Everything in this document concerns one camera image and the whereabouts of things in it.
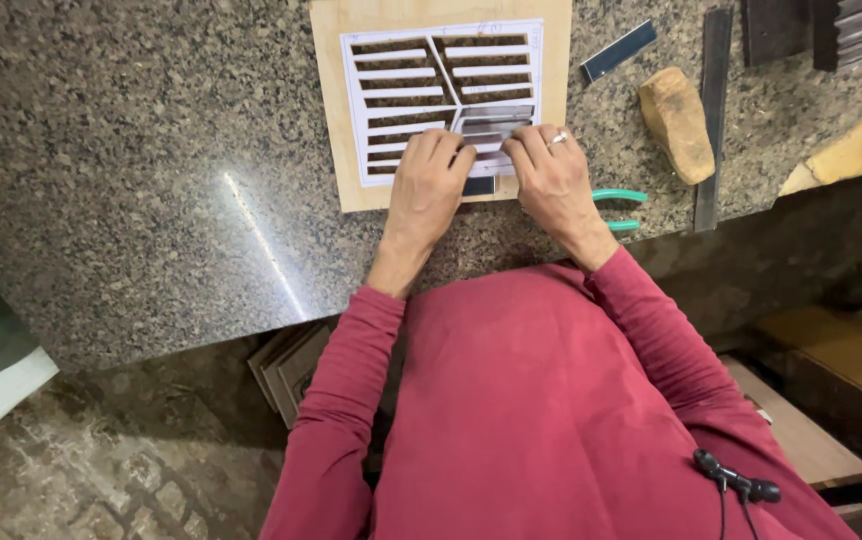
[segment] black cable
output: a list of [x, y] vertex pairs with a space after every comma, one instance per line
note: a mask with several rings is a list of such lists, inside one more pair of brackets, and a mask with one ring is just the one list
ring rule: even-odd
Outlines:
[[725, 490], [719, 489], [718, 493], [721, 494], [721, 540], [725, 540], [725, 516], [727, 515], [725, 511]]
[[754, 536], [754, 540], [759, 540], [758, 532], [755, 530], [755, 522], [751, 521], [751, 512], [748, 511], [748, 504], [746, 504], [744, 501], [741, 502], [741, 510], [744, 510], [744, 518], [748, 520], [750, 533]]

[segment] red long-sleeve shirt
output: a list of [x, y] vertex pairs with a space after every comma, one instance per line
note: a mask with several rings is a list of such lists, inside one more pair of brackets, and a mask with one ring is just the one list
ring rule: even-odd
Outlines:
[[[361, 461], [407, 313], [384, 469]], [[783, 500], [761, 540], [857, 538], [794, 472], [674, 301], [623, 248], [591, 276], [545, 264], [407, 302], [362, 287], [318, 362], [260, 538], [716, 539], [697, 447]], [[725, 494], [725, 538], [750, 540]]]

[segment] metal ruler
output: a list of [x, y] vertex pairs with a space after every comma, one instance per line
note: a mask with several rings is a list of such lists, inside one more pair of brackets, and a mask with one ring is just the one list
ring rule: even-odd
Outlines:
[[721, 176], [721, 143], [725, 131], [725, 98], [728, 94], [728, 59], [731, 54], [732, 7], [714, 7], [704, 14], [704, 66], [701, 104], [707, 138], [714, 154], [714, 174], [700, 183], [694, 196], [694, 232], [718, 225], [718, 178]]

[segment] sleeve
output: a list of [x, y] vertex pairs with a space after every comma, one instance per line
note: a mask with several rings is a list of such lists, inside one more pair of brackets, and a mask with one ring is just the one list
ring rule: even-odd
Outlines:
[[857, 539], [798, 476], [724, 364], [627, 250], [620, 248], [584, 284], [695, 443], [725, 466], [781, 489], [782, 501], [763, 510], [802, 538]]
[[405, 302], [362, 286], [320, 360], [288, 436], [260, 540], [357, 537], [372, 493], [361, 471]]

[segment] hand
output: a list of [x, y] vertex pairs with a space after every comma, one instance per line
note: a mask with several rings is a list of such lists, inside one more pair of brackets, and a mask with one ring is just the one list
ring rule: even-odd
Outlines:
[[402, 300], [407, 296], [461, 205], [477, 155], [473, 146], [458, 152], [464, 141], [445, 129], [428, 129], [408, 140], [394, 173], [377, 258], [365, 281], [370, 287]]
[[[549, 148], [558, 133], [566, 133], [567, 140]], [[514, 164], [517, 199], [525, 212], [583, 271], [604, 266], [618, 244], [594, 206], [588, 161], [571, 131], [550, 124], [517, 128], [501, 151]]]

